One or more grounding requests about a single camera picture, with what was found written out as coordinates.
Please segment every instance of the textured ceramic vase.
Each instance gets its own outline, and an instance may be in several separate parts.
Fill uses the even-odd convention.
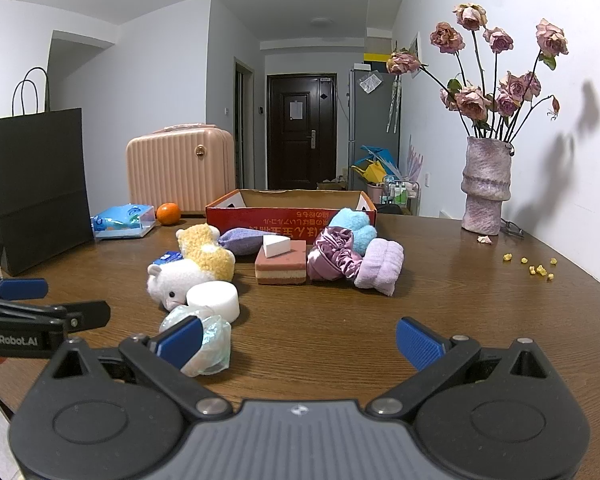
[[[467,140],[461,186],[466,193],[462,227],[481,235],[497,235],[502,202],[511,198],[511,145],[497,139]]]

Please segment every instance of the purple satin scrunchie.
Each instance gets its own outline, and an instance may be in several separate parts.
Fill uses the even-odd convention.
[[[333,281],[344,276],[355,279],[362,256],[352,249],[353,232],[344,227],[326,227],[309,252],[306,273],[311,280]]]

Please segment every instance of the purple cloth pouch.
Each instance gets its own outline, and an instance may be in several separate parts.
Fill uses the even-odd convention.
[[[344,227],[326,227],[309,252],[306,273],[314,281],[355,279],[362,256],[353,250],[353,232]]]
[[[265,231],[237,227],[229,229],[219,237],[218,243],[235,256],[246,256],[247,254],[257,253],[262,247],[262,237],[268,234],[270,233]]]
[[[354,284],[357,288],[374,288],[386,296],[392,296],[403,261],[404,250],[399,243],[375,238],[366,248]]]

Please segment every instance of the orange fruit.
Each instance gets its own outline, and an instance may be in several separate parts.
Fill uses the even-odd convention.
[[[180,220],[181,214],[178,204],[167,202],[158,208],[155,217],[162,225],[174,225]]]

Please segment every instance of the refrigerator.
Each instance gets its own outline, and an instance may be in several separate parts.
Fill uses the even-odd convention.
[[[360,82],[372,73],[381,80],[381,83],[367,93],[360,86]],[[360,146],[386,148],[393,156],[396,165],[400,164],[398,160],[400,117],[395,113],[397,104],[394,104],[394,113],[387,131],[394,81],[394,74],[367,70],[349,72],[349,189],[366,191],[364,179],[350,168],[357,160],[368,155],[368,152],[362,150]]]

